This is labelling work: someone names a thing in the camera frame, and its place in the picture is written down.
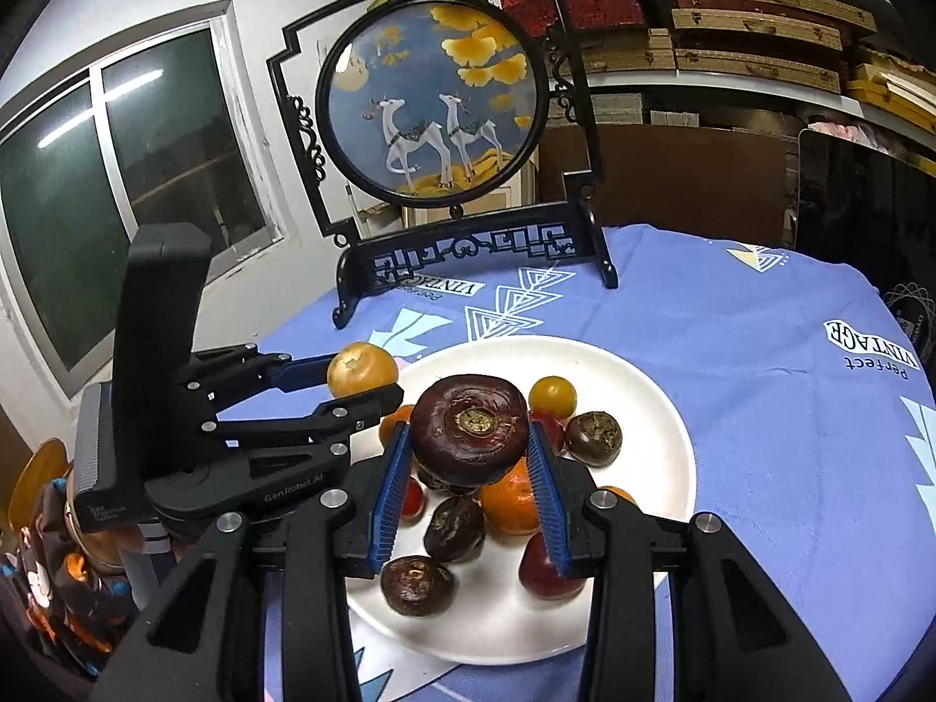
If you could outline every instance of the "plate rim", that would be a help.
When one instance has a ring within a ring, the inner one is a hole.
[[[607,351],[604,348],[599,348],[596,345],[591,345],[591,343],[582,342],[582,340],[575,340],[571,338],[559,338],[554,335],[511,335],[511,336],[502,336],[497,338],[485,338],[479,340],[468,340],[468,342],[458,343],[457,345],[448,346],[448,348],[441,348],[438,351],[434,351],[429,354],[429,356],[424,356],[418,361],[408,363],[405,367],[406,370],[409,367],[415,367],[418,364],[422,364],[426,361],[431,361],[432,356],[437,356],[439,353],[448,353],[452,351],[457,351],[461,348],[471,347],[476,348],[479,345],[488,345],[488,344],[503,344],[504,339],[519,340],[519,339],[529,339],[529,340],[538,340],[538,342],[549,342],[549,343],[558,343],[563,346],[571,346],[573,348],[579,348],[590,353],[599,353],[601,356],[610,357],[616,359],[618,363],[623,363],[625,367],[628,367],[630,370],[638,375],[638,379],[642,380],[645,386],[655,392],[656,395],[662,397],[663,404],[665,405],[668,412],[670,412],[671,417],[676,417],[676,424],[680,429],[680,438],[684,440],[685,446],[689,449],[689,457],[691,462],[689,462],[689,487],[690,493],[688,498],[688,504],[685,511],[680,515],[682,522],[688,522],[691,519],[691,516],[696,510],[696,499],[698,496],[698,473],[696,471],[696,448],[694,448],[693,442],[689,435],[689,431],[686,428],[685,422],[682,420],[682,415],[679,410],[676,408],[676,404],[673,403],[669,395],[666,395],[664,391],[646,372],[640,369],[637,365],[625,359],[623,356],[619,356],[616,353]],[[659,583],[654,583],[654,590]],[[414,652],[420,652],[422,654],[428,654],[432,657],[437,657],[440,660],[457,663],[458,665],[470,665],[470,666],[479,666],[479,667],[496,667],[496,666],[513,666],[513,665],[526,665],[526,663],[535,663],[540,660],[546,660],[550,657],[557,657],[560,654],[566,654],[566,652],[572,652],[575,649],[580,649],[584,646],[582,644],[574,644],[574,646],[564,647],[560,649],[553,649],[550,652],[540,652],[535,655],[524,654],[521,657],[503,657],[498,656],[494,658],[479,658],[476,656],[468,656],[464,654],[456,654],[445,651],[435,651],[427,652],[425,645],[418,644],[415,641],[411,641],[403,635],[400,635],[394,632],[392,629],[382,624],[380,621],[372,620],[369,613],[364,610],[359,610],[356,608],[357,600],[354,598],[354,593],[348,593],[347,595],[348,608],[354,610],[354,614],[357,615],[362,621],[365,621],[368,626],[376,630],[379,634],[386,636],[387,638],[392,639],[401,646],[406,647],[406,649],[412,649]],[[579,593],[576,598],[582,598],[583,593]]]

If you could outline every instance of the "table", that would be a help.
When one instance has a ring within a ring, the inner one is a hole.
[[[466,342],[582,340],[651,376],[696,451],[696,509],[722,515],[813,632],[855,702],[872,702],[936,614],[936,409],[900,325],[855,269],[782,250],[607,230],[621,277],[587,262],[479,256],[366,298],[344,330],[334,292],[262,342],[296,358],[369,340],[404,362]],[[328,397],[261,394],[228,417],[305,414]],[[267,696],[281,699],[270,584]],[[657,700],[672,698],[669,595],[657,590]],[[365,702],[572,702],[582,650],[454,667],[352,615]]]

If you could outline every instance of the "white plate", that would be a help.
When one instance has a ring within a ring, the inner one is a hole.
[[[696,458],[680,414],[647,375],[613,353],[563,338],[521,335],[465,343],[427,356],[400,372],[404,403],[451,374],[503,377],[525,395],[546,375],[567,378],[579,392],[577,412],[612,414],[624,431],[624,448],[610,467],[593,470],[599,486],[623,488],[649,515],[688,521],[696,504]],[[352,439],[352,457],[381,452],[377,429]],[[432,493],[422,520],[397,533],[393,557],[425,554],[422,537],[443,495]],[[556,603],[527,595],[517,570],[528,536],[488,538],[474,562],[455,563],[457,593],[451,607],[432,618],[406,618],[387,606],[379,579],[349,579],[348,604],[378,631],[410,649],[455,663],[513,665],[568,652],[585,643],[591,581],[573,599]],[[656,585],[663,580],[657,574]]]

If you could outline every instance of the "painting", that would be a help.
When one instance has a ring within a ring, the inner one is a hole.
[[[414,1],[336,49],[334,71],[322,79],[331,82],[334,141],[385,191],[440,197],[477,189],[533,131],[531,56],[482,10]]]

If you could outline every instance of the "white wall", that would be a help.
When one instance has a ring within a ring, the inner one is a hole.
[[[218,0],[53,0],[0,77],[0,105],[58,63],[114,33],[158,15]],[[231,0],[246,72],[256,99],[259,134],[270,153],[270,174],[282,188],[279,221],[284,239],[214,281],[202,300],[195,344],[223,345],[262,338],[334,286],[337,249],[323,239],[280,121],[265,61],[284,46],[288,22],[332,0]],[[284,66],[291,92],[310,105],[315,89],[317,39],[333,39],[354,13],[301,34],[303,54]],[[329,169],[324,194],[334,219],[350,215],[345,181]],[[68,400],[46,370],[18,310],[0,309],[0,403],[33,448],[51,436],[69,445],[78,398]],[[323,318],[322,324],[331,324]]]

